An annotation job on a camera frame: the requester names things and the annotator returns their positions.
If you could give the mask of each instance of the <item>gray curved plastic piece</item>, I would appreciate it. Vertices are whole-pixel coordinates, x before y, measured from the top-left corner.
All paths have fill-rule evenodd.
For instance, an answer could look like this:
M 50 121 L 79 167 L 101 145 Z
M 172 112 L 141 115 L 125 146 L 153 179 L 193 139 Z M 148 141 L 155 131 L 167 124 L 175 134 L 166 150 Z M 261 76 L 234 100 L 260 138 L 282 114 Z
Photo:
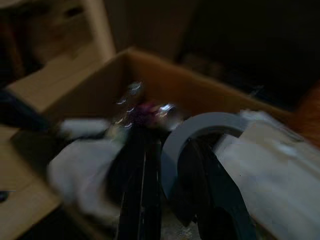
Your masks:
M 240 135 L 247 128 L 248 121 L 238 115 L 226 112 L 209 112 L 196 115 L 184 121 L 166 139 L 161 152 L 161 183 L 166 197 L 178 176 L 178 160 L 186 141 L 210 133 Z

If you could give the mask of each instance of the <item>open cardboard box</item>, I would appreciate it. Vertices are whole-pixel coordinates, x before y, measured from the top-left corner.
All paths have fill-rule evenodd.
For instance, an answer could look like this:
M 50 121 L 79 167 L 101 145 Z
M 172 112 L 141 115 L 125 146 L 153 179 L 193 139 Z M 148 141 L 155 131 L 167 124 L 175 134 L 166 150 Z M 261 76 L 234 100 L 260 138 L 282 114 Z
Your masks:
M 116 100 L 134 81 L 144 83 L 147 99 L 174 103 L 192 116 L 207 112 L 237 113 L 243 109 L 265 111 L 281 121 L 291 115 L 217 80 L 133 48 L 118 54 L 51 105 L 44 115 L 52 121 L 68 117 L 109 118 L 117 112 Z

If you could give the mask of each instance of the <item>white cloth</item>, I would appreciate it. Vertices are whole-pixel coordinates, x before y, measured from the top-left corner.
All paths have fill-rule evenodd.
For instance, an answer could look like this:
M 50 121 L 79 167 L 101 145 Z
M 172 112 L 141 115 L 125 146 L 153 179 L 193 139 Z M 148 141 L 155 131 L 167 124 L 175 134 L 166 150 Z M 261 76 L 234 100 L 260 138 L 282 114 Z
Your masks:
M 282 130 L 283 132 L 286 132 L 287 135 L 290 135 L 293 138 L 296 138 L 297 140 L 303 140 L 303 138 L 300 135 L 290 130 L 288 127 L 283 125 L 281 122 L 275 120 L 272 116 L 270 116 L 268 113 L 264 111 L 241 110 L 239 115 L 248 121 L 248 127 L 255 121 L 265 122 L 268 125 L 273 126 L 274 128 L 277 128 L 279 130 Z M 219 157 L 224 154 L 226 147 L 237 140 L 238 140 L 237 137 L 225 134 L 224 136 L 221 137 L 219 142 L 214 146 L 213 148 L 214 154 L 219 159 Z
M 218 158 L 249 213 L 280 240 L 320 236 L 320 152 L 254 122 Z
M 110 123 L 103 118 L 69 118 L 60 123 L 57 134 L 75 140 L 103 134 L 109 127 Z
M 104 179 L 122 145 L 109 139 L 77 140 L 48 165 L 48 180 L 66 204 L 103 221 L 117 224 L 120 208 L 108 201 Z

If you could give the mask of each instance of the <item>shiny metallic object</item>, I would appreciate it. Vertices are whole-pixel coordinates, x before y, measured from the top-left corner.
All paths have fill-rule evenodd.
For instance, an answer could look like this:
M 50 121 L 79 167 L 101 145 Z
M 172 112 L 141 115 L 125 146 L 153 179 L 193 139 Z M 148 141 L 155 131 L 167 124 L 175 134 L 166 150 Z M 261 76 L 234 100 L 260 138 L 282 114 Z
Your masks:
M 171 103 L 162 105 L 156 113 L 155 118 L 157 123 L 168 131 L 175 130 L 184 122 L 184 117 L 181 112 Z
M 126 93 L 115 103 L 117 105 L 125 106 L 127 102 L 138 96 L 143 91 L 143 83 L 141 81 L 135 81 L 128 85 Z

